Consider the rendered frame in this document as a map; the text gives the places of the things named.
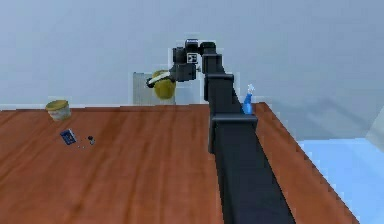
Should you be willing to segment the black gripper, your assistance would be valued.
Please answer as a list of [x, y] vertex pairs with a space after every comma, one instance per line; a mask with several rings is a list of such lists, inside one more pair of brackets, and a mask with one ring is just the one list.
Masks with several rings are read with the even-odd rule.
[[172, 49], [173, 66], [169, 72], [161, 73], [160, 75], [149, 78], [146, 81], [148, 88], [153, 88], [155, 84], [161, 80], [170, 79], [176, 82], [191, 81], [196, 78], [196, 64], [197, 54], [195, 52], [188, 52], [183, 47], [176, 47]]

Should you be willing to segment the grey chair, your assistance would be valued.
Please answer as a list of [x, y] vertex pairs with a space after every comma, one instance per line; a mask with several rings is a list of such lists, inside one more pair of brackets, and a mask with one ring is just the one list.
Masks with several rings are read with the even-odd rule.
[[159, 99], [155, 91], [148, 88], [146, 80], [151, 77], [147, 73], [133, 73], [133, 104], [138, 106], [175, 105], [175, 97]]

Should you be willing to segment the blue spray bottle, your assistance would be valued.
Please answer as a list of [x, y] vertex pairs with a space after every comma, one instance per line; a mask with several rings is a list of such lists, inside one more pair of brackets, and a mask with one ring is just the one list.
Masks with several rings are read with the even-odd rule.
[[252, 84], [248, 85], [247, 94], [244, 98], [242, 109], [245, 114], [252, 114], [253, 113], [253, 106], [252, 106], [252, 96], [253, 96], [254, 86]]

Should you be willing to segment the brown wooden table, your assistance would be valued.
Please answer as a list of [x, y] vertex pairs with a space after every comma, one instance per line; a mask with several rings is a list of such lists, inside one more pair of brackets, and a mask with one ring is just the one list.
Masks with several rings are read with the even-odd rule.
[[0, 112], [0, 224], [224, 224], [208, 119], [205, 105], [75, 109], [64, 122]]

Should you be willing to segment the blue card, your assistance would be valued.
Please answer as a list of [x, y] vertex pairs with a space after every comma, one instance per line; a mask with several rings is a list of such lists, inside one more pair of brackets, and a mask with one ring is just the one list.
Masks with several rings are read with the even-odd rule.
[[73, 143], [77, 142], [77, 139], [75, 137], [75, 134], [71, 129], [64, 130], [60, 133], [60, 136], [64, 140], [66, 145], [71, 145]]

